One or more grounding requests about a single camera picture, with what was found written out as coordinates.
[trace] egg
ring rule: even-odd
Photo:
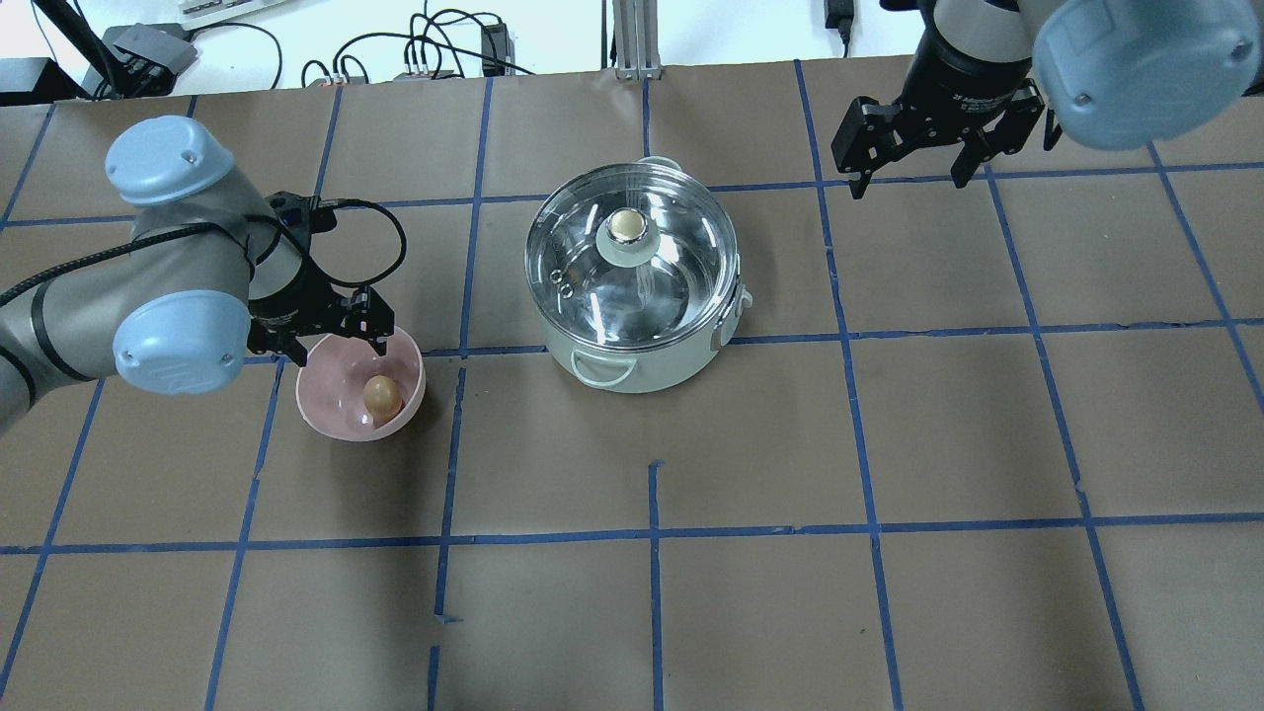
[[[364,409],[373,415],[373,421],[384,424],[399,414],[403,396],[399,385],[387,376],[373,376],[364,383]]]

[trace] cooking pot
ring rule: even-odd
[[[753,302],[724,209],[657,156],[597,168],[550,195],[526,268],[549,352],[584,385],[616,392],[695,374]]]

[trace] pink bowl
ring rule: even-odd
[[[399,414],[380,426],[364,407],[364,383],[373,376],[396,381],[403,397]],[[308,353],[295,386],[303,421],[325,436],[345,442],[372,442],[398,431],[417,414],[425,392],[421,350],[399,328],[387,339],[384,357],[363,340],[326,335]]]

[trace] glass lid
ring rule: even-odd
[[[684,339],[724,307],[738,273],[733,224],[698,181],[628,163],[579,176],[527,238],[527,282],[545,318],[607,350]]]

